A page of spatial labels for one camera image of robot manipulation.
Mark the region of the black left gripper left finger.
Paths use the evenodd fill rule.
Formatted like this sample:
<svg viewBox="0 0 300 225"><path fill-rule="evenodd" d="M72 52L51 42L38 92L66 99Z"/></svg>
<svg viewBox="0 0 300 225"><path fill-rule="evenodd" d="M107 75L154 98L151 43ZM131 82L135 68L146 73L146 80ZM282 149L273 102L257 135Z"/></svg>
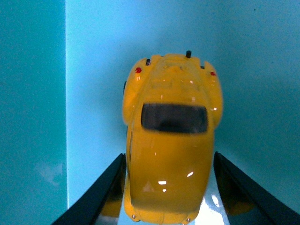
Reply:
<svg viewBox="0 0 300 225"><path fill-rule="evenodd" d="M120 217L126 157L120 154L54 225L116 225Z"/></svg>

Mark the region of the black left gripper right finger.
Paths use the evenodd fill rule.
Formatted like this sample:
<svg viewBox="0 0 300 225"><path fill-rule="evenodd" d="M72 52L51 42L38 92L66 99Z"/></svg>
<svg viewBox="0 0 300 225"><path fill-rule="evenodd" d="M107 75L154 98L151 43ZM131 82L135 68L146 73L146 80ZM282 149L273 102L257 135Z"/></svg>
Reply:
<svg viewBox="0 0 300 225"><path fill-rule="evenodd" d="M300 215L261 187L219 152L213 168L231 225L298 225Z"/></svg>

